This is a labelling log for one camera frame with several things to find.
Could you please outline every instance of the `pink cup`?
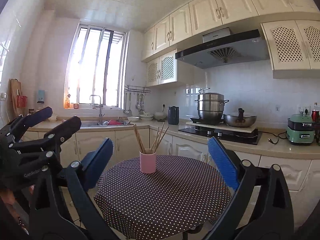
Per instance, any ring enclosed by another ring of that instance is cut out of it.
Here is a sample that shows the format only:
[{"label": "pink cup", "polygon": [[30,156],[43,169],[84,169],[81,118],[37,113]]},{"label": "pink cup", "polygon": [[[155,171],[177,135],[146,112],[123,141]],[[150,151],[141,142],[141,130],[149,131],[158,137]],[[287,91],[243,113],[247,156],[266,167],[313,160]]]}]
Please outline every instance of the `pink cup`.
[{"label": "pink cup", "polygon": [[143,173],[154,173],[156,171],[156,153],[143,154],[140,152],[140,170]]}]

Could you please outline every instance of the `kitchen counter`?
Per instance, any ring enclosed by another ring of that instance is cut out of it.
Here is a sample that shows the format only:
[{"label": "kitchen counter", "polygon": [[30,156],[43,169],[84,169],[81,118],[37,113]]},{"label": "kitchen counter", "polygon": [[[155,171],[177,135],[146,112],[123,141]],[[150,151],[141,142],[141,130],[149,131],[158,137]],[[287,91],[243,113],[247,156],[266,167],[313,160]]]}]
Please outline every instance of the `kitchen counter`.
[{"label": "kitchen counter", "polygon": [[[48,132],[54,127],[61,124],[62,121],[42,122],[34,127],[28,129],[28,131],[36,131],[36,132]],[[157,121],[142,121],[136,123],[138,129],[150,128],[153,130],[157,130],[158,127],[161,128],[162,122]],[[188,134],[185,132],[178,131],[179,129],[191,127],[190,125],[186,125],[184,122],[180,122],[179,125],[168,125],[167,122],[164,124],[164,129],[169,126],[167,134],[177,136],[183,139],[191,140],[198,143],[207,144],[208,138]],[[133,125],[128,126],[102,126],[102,127],[82,127],[78,132],[99,132],[99,131],[114,131],[114,130],[131,130],[133,129]],[[320,146],[317,143],[313,143],[310,146],[295,146],[289,143],[288,140],[281,140],[278,144],[273,145],[268,142],[268,138],[276,141],[276,138],[267,133],[263,133],[258,145],[249,145],[242,144],[236,142],[223,141],[223,145],[233,151],[257,154],[263,156],[270,157],[278,157],[278,158],[287,158],[287,159],[320,159]]]}]

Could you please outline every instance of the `brown tablecloth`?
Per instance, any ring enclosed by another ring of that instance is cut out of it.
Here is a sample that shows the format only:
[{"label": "brown tablecloth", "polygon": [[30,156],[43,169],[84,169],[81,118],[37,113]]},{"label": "brown tablecloth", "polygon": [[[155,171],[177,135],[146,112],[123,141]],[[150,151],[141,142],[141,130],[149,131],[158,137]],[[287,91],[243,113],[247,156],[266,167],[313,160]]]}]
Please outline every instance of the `brown tablecloth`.
[{"label": "brown tablecloth", "polygon": [[108,225],[130,239],[158,240],[217,220],[231,198],[220,173],[191,158],[156,158],[152,174],[133,158],[101,175],[94,200]]}]

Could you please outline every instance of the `green appliance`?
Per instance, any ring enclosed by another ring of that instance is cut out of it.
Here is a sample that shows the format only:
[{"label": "green appliance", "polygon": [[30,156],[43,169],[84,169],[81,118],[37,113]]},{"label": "green appliance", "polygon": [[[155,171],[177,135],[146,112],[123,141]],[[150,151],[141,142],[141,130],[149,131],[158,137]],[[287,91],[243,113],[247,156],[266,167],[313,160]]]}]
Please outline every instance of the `green appliance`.
[{"label": "green appliance", "polygon": [[315,139],[315,122],[311,116],[293,114],[288,118],[287,138],[294,145],[310,145]]}]

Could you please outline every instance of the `black thermos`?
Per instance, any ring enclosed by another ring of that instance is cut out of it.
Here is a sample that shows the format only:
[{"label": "black thermos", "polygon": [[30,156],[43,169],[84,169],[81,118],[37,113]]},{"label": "black thermos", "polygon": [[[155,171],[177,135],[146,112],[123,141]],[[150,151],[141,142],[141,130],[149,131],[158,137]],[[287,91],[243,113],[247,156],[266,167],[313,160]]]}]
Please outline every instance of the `black thermos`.
[{"label": "black thermos", "polygon": [[179,124],[179,107],[169,106],[168,124]]}]

